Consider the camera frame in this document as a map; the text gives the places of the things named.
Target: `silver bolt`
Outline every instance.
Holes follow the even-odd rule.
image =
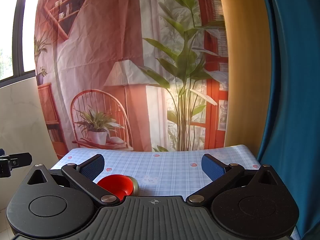
[[[200,203],[204,201],[204,196],[201,195],[192,195],[189,197],[189,201],[193,203]]]
[[[105,203],[111,203],[117,200],[116,196],[113,195],[104,195],[101,197],[101,201]]]

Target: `window frame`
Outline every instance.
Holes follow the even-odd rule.
[[[12,27],[12,70],[11,77],[0,80],[0,88],[36,76],[35,70],[24,71],[22,56],[22,26],[26,0],[17,0]]]

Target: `teal curtain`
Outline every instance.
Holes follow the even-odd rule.
[[[258,160],[275,168],[297,202],[300,236],[320,239],[320,0],[266,4],[273,81]]]

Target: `white marble wall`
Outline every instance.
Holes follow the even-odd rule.
[[[58,158],[44,122],[36,78],[0,88],[0,148],[6,154],[29,152],[32,164],[51,168]],[[0,178],[0,210],[6,208],[30,168],[14,169],[10,178]]]

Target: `orange chair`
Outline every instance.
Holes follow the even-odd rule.
[[[80,116],[81,112],[89,112],[88,106],[92,109],[97,109],[98,112],[104,112],[106,114],[110,114],[112,118],[116,119],[117,123],[123,126],[124,128],[115,128],[115,131],[110,131],[110,136],[120,137],[122,140],[126,142],[125,148],[115,148],[115,146],[99,146],[94,145],[88,141],[88,136],[86,131],[81,131],[76,122],[82,120]],[[129,120],[125,109],[122,104],[116,99],[113,95],[110,95],[104,91],[97,89],[89,89],[82,91],[77,94],[70,106],[71,111],[71,120],[73,124],[73,130],[76,137],[76,141],[72,143],[78,144],[78,147],[86,147],[86,148],[95,148],[95,149],[114,149],[121,151],[133,151],[132,145],[132,136],[129,125]]]

